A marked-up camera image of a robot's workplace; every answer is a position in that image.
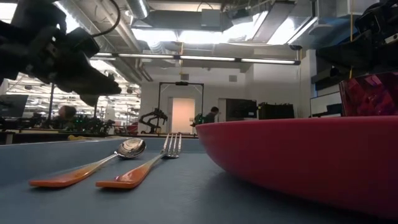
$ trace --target fork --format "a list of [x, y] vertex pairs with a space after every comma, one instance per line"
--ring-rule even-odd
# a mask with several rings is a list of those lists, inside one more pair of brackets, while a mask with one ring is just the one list
[[146, 162], [145, 164], [133, 170], [130, 170], [129, 172], [123, 175], [116, 177], [115, 180], [97, 181], [95, 185], [97, 187], [108, 187], [108, 188], [118, 188], [118, 189], [133, 189], [137, 187], [145, 179], [145, 177], [148, 175], [149, 171], [153, 168], [156, 162], [159, 161], [161, 158], [164, 159], [178, 158], [178, 155], [181, 152], [181, 134], [178, 140], [178, 148], [176, 148], [177, 137], [178, 137], [177, 134], [175, 134], [174, 137], [175, 139], [174, 144], [172, 144], [174, 134], [171, 134], [170, 142], [169, 142], [169, 135], [170, 134], [167, 134], [163, 148], [158, 156]]

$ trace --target red bowl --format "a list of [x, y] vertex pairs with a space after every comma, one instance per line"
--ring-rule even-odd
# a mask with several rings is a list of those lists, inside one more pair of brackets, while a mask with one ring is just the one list
[[309, 118], [197, 126], [208, 155], [239, 178], [398, 219], [398, 117]]

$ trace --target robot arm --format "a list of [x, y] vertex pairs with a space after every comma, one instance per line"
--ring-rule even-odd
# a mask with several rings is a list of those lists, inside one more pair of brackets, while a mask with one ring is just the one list
[[330, 62], [342, 73], [353, 68], [353, 76], [398, 68], [398, 0], [370, 6], [355, 21], [358, 34], [352, 42], [324, 47], [317, 56]]
[[[149, 117], [149, 116], [153, 116], [152, 118], [149, 118], [148, 121], [144, 121], [144, 118]], [[139, 121], [141, 124], [147, 125], [150, 127], [150, 133], [155, 133], [155, 129], [156, 128], [160, 128], [160, 126], [152, 124], [151, 121], [153, 119], [163, 119], [163, 124], [165, 124], [165, 122], [168, 120], [168, 117], [165, 113], [163, 113], [162, 110], [155, 108], [154, 111], [144, 114], [139, 118]]]
[[65, 19], [47, 0], [20, 0], [11, 24], [0, 21], [0, 78], [26, 73], [78, 93], [91, 106], [99, 95], [120, 93], [116, 82], [89, 63], [100, 51], [93, 36], [82, 28], [66, 34]]

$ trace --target blue table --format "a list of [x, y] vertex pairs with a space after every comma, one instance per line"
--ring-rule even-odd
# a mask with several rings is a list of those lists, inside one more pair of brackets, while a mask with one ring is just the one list
[[124, 139], [0, 146], [0, 223], [392, 223], [240, 181], [214, 164], [197, 139], [184, 139], [180, 158], [160, 161], [134, 190], [95, 187], [156, 156], [164, 138], [145, 140], [140, 158], [115, 159], [65, 189], [27, 181], [100, 160]]

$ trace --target white wall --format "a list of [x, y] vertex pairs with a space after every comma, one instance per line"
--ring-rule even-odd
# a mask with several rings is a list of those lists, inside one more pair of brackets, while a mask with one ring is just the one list
[[[180, 81], [180, 69], [169, 68], [163, 70], [161, 68], [147, 68], [147, 71], [154, 79], [154, 82], [143, 83], [141, 86], [141, 108], [140, 115], [150, 113], [157, 107], [159, 82], [177, 82]], [[219, 98], [245, 98], [245, 77], [244, 73], [240, 73], [238, 69], [221, 69], [213, 68], [210, 71], [203, 68], [184, 68], [184, 73], [190, 74], [190, 83], [205, 84], [205, 95], [203, 104], [203, 113], [210, 112], [211, 107], [218, 106]], [[229, 75], [237, 75], [237, 82], [229, 82]], [[169, 98], [193, 98], [195, 99], [195, 115], [201, 113], [201, 93], [193, 86], [175, 86], [169, 85], [160, 96], [160, 109], [169, 113], [168, 100]], [[169, 127], [162, 125], [162, 132], [167, 132]], [[149, 131], [149, 128], [143, 124], [139, 124], [139, 132]]]
[[311, 84], [311, 77], [317, 74], [317, 56], [315, 50], [308, 50], [301, 61], [299, 73], [299, 107], [298, 117], [307, 118], [311, 115], [310, 99], [317, 96], [315, 85]]
[[318, 96], [323, 96], [323, 95], [327, 95], [330, 93], [336, 93], [336, 92], [340, 92], [339, 85], [334, 85], [334, 86], [331, 86], [328, 88], [324, 88], [323, 90], [319, 90]]
[[254, 64], [246, 72], [245, 95], [257, 103], [299, 105], [299, 66]]
[[311, 99], [311, 112], [312, 114], [327, 112], [328, 105], [334, 105], [341, 103], [340, 93], [333, 93], [329, 95], [323, 95]]

